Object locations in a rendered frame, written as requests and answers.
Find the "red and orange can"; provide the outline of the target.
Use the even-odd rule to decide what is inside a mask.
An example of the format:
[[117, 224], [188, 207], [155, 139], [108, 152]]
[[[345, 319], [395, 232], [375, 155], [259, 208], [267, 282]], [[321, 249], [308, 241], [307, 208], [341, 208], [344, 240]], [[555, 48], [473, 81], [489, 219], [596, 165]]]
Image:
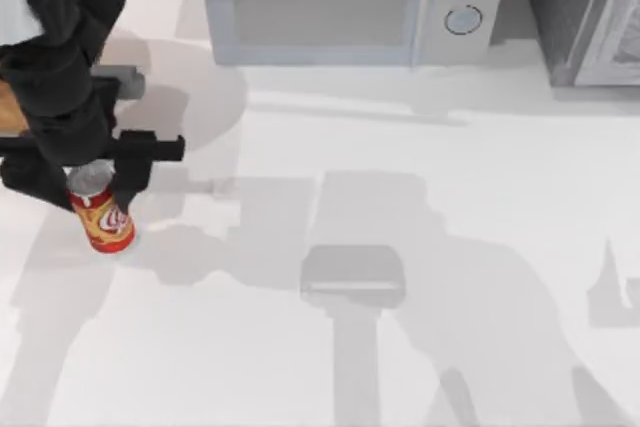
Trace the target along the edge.
[[135, 239], [132, 219], [116, 204], [111, 188], [114, 169], [109, 161], [97, 160], [74, 167], [67, 176], [67, 192], [94, 250], [117, 254]]

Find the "microwave oven door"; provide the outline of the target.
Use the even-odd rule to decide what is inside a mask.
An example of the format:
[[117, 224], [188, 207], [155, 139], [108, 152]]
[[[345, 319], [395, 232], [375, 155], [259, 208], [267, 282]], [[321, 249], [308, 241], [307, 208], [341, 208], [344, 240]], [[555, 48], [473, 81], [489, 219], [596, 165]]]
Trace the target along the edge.
[[419, 0], [205, 0], [227, 66], [407, 65]]

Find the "pale microwave oven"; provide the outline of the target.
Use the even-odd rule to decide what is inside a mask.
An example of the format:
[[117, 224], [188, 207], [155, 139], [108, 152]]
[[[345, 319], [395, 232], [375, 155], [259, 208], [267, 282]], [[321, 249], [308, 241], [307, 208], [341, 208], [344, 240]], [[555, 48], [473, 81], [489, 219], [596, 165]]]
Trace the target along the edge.
[[205, 0], [216, 61], [237, 66], [477, 62], [500, 0]]

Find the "round microwave knob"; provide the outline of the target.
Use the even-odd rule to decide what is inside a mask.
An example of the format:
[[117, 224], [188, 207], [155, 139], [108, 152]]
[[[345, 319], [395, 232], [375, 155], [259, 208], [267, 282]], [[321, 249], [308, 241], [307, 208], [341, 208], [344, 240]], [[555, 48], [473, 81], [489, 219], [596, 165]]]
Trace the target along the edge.
[[452, 35], [469, 35], [480, 28], [484, 20], [482, 11], [473, 5], [452, 8], [444, 18], [444, 27]]

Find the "grey cabinet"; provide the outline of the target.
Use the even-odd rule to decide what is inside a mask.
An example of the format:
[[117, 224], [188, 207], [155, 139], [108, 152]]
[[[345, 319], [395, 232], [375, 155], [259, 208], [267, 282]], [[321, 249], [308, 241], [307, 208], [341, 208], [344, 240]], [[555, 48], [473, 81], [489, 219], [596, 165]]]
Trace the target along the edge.
[[555, 87], [640, 87], [640, 0], [529, 0]]

